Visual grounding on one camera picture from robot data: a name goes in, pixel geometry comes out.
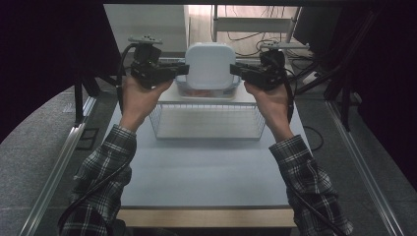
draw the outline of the shirt cuff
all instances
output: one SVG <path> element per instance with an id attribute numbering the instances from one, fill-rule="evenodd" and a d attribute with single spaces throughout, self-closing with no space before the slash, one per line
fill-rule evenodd
<path id="1" fill-rule="evenodd" d="M 103 144 L 117 151 L 136 151 L 136 133 L 119 125 L 113 125 Z"/>
<path id="2" fill-rule="evenodd" d="M 300 135 L 269 147 L 279 167 L 291 169 L 313 159 Z"/>

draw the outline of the hand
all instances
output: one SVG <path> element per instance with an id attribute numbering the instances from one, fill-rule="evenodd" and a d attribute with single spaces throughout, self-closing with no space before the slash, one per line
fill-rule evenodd
<path id="1" fill-rule="evenodd" d="M 285 85 L 273 90 L 262 90 L 245 82 L 248 93 L 254 96 L 261 114 L 264 116 L 267 126 L 273 133 L 277 143 L 294 137 L 288 122 L 288 95 Z"/>
<path id="2" fill-rule="evenodd" d="M 146 89 L 129 76 L 123 84 L 123 114 L 119 125 L 136 132 L 156 107 L 160 95 L 169 89 L 172 82 L 171 80 Z"/>

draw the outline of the handheld controller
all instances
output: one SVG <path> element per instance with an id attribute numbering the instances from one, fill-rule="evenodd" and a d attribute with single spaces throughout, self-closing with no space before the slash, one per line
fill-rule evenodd
<path id="1" fill-rule="evenodd" d="M 158 63 L 161 50 L 154 44 L 162 44 L 161 40 L 150 36 L 140 38 L 129 37 L 129 41 L 136 42 L 134 62 L 131 65 L 132 77 L 139 80 L 146 89 L 175 79 L 179 75 L 187 75 L 189 66 L 185 63 Z"/>
<path id="2" fill-rule="evenodd" d="M 260 54 L 261 65 L 251 66 L 243 63 L 230 65 L 230 74 L 263 90 L 273 90 L 284 84 L 288 94 L 288 122 L 294 111 L 294 95 L 288 82 L 285 69 L 285 56 L 282 51 L 270 49 Z"/>

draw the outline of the white device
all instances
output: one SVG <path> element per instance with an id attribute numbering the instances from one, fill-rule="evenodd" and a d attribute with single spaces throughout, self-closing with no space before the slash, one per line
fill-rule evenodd
<path id="1" fill-rule="evenodd" d="M 236 55 L 224 43 L 199 42 L 190 46 L 185 63 L 190 65 L 186 81 L 191 89 L 228 89 L 233 83 L 230 64 L 236 63 Z"/>

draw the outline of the wooden edge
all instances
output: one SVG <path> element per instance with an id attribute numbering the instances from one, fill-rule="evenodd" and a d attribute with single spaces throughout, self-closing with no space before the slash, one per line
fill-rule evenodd
<path id="1" fill-rule="evenodd" d="M 128 227 L 296 227 L 285 209 L 120 209 Z"/>

